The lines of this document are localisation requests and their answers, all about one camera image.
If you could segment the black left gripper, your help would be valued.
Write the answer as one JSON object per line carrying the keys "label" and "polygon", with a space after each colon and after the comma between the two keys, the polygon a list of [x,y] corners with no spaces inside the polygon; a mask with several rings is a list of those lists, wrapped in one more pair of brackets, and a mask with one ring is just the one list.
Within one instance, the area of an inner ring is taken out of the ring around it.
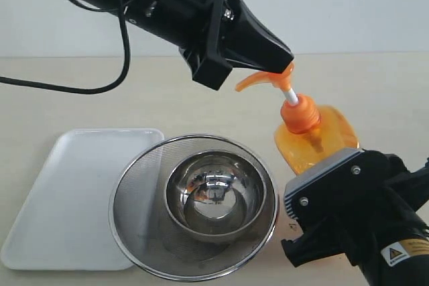
{"label": "black left gripper", "polygon": [[176,45],[193,81],[213,90],[222,86],[233,67],[281,74],[294,60],[291,49],[254,16],[244,0],[226,1],[233,19],[225,23],[224,58],[219,38],[225,0],[147,0],[142,26]]}

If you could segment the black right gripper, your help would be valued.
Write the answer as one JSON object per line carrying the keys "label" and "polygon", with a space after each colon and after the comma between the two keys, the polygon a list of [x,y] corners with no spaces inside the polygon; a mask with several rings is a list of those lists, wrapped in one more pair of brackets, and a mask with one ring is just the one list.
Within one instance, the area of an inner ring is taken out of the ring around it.
{"label": "black right gripper", "polygon": [[392,175],[376,189],[303,231],[296,240],[282,241],[293,266],[341,253],[360,265],[395,237],[416,234],[426,238],[428,224],[416,212],[428,201],[428,167],[410,172],[396,155],[389,155]]}

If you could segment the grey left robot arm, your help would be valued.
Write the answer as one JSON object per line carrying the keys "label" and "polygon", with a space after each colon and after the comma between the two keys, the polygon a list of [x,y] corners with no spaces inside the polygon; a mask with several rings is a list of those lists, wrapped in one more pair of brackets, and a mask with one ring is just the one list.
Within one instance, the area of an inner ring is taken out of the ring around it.
{"label": "grey left robot arm", "polygon": [[282,73],[293,61],[289,47],[262,24],[244,0],[69,0],[119,20],[124,60],[119,77],[99,88],[73,88],[3,77],[4,84],[73,94],[100,94],[124,81],[131,51],[127,23],[178,47],[193,81],[218,90],[234,68]]}

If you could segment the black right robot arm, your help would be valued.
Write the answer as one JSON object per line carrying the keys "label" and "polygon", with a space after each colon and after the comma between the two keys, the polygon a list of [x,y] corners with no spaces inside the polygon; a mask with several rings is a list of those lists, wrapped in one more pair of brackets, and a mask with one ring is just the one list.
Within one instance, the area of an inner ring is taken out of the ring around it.
{"label": "black right robot arm", "polygon": [[428,168],[364,151],[290,181],[284,206],[302,236],[283,240],[291,264],[343,254],[370,285],[428,284]]}

